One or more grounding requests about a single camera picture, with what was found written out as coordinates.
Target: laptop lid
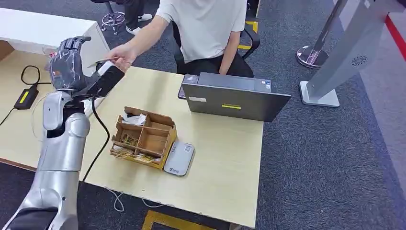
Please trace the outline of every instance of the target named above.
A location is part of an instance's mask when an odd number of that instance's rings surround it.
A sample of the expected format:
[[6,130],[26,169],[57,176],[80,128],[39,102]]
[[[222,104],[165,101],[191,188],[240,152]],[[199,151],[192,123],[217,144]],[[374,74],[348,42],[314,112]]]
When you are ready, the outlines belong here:
[[192,112],[271,122],[291,95],[183,83]]

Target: gray laptop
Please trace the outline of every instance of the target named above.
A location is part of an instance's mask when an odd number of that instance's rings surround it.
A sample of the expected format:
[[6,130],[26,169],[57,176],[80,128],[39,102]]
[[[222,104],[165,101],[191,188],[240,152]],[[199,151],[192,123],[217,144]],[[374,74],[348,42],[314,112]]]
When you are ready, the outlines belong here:
[[291,95],[271,92],[271,81],[211,73],[201,73],[196,83],[182,83],[192,112],[274,120]]

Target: chair base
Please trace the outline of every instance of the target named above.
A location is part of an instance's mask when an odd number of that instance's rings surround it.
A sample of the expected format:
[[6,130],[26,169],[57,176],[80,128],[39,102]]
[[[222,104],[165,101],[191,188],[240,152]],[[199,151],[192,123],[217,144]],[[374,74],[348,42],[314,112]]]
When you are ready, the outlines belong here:
[[125,21],[125,16],[124,16],[123,12],[109,13],[101,19],[101,23],[102,23],[101,31],[105,31],[106,26],[110,26],[114,30],[114,35],[117,35],[118,34],[117,27],[120,26],[121,24],[123,24],[124,21]]

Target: yellow label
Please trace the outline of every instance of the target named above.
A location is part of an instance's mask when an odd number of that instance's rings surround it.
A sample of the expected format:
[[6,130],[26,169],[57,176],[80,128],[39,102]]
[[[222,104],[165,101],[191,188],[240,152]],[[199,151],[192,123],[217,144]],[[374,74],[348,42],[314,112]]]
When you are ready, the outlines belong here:
[[24,100],[25,100],[25,98],[27,97],[27,95],[28,95],[28,91],[26,91],[26,92],[24,93],[23,97],[22,97],[21,100],[20,100],[20,104],[24,102]]
[[222,104],[221,107],[230,109],[241,109],[241,106],[236,104]]

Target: black pants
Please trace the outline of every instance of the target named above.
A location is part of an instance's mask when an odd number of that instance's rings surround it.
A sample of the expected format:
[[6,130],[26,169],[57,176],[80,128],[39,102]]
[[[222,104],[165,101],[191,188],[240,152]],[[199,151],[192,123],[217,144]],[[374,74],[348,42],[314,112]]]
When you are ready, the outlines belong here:
[[[200,75],[201,72],[206,73],[217,73],[220,69],[221,62],[223,60],[223,55],[219,57],[209,58],[209,59],[199,59],[191,61],[185,65],[186,73],[193,75]],[[252,72],[249,65],[242,59],[238,52],[228,69],[227,75],[240,76],[253,78],[254,73]]]
[[116,0],[124,5],[125,25],[134,30],[138,27],[138,17],[144,15],[145,0]]

